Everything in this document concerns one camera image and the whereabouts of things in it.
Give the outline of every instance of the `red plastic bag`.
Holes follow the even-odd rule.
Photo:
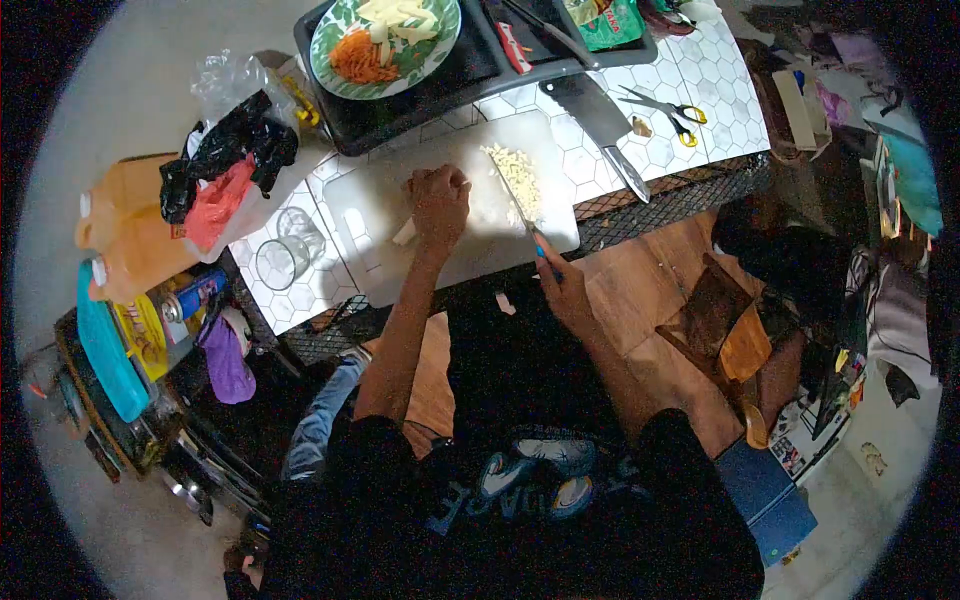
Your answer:
[[[183,230],[201,251],[207,252],[217,243],[253,185],[250,176],[255,168],[253,154],[247,154],[246,160],[235,163],[206,188],[198,185],[197,200],[183,221]]]

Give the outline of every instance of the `bottle cap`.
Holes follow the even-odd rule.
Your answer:
[[[90,199],[89,192],[83,192],[80,195],[80,218],[85,219],[90,216],[90,207],[93,201]]]
[[[107,262],[102,255],[95,257],[92,261],[93,280],[100,287],[107,285]]]

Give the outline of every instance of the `clear drinking glass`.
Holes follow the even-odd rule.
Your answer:
[[[264,242],[256,251],[256,274],[272,290],[293,285],[310,265],[310,250],[298,235]]]
[[[280,211],[276,219],[276,234],[296,235],[303,240],[310,251],[310,264],[319,266],[319,261],[326,252],[326,238],[305,210],[298,206],[289,206]]]

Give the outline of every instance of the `shredded carrot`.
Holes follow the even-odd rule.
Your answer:
[[[330,51],[330,66],[340,77],[355,84],[377,84],[396,79],[399,67],[393,64],[394,49],[386,66],[380,66],[379,46],[370,39],[370,32],[360,30],[344,36]]]

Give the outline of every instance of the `black plastic bag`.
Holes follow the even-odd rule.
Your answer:
[[[297,133],[264,113],[272,105],[262,89],[237,105],[201,140],[190,158],[184,144],[180,158],[160,167],[160,214],[171,225],[183,223],[197,198],[197,180],[213,181],[236,162],[253,153],[256,170],[251,180],[267,196],[281,167],[294,163]],[[198,123],[193,132],[202,131]]]

